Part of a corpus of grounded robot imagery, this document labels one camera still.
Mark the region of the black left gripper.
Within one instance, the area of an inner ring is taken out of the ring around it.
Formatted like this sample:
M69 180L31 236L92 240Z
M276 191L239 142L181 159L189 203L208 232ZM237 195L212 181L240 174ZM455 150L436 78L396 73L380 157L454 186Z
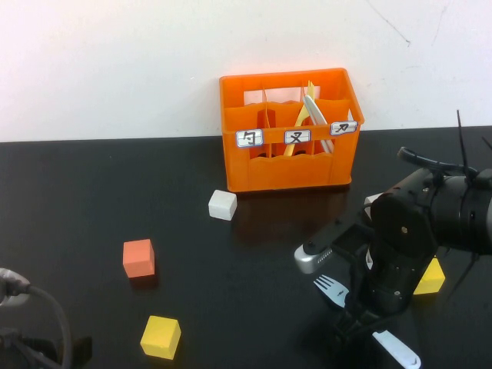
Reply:
M71 367L84 367L92 359L91 336L72 338ZM19 331L1 329L1 368L60 368L60 364L22 341Z

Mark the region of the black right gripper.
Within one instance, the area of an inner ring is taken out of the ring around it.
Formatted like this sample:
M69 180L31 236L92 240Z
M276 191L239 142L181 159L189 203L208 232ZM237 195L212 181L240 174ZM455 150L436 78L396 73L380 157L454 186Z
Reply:
M374 269L352 265L350 292L344 312L333 326L335 343L349 343L360 332L369 334L394 316L404 312L414 290L414 270L411 268Z

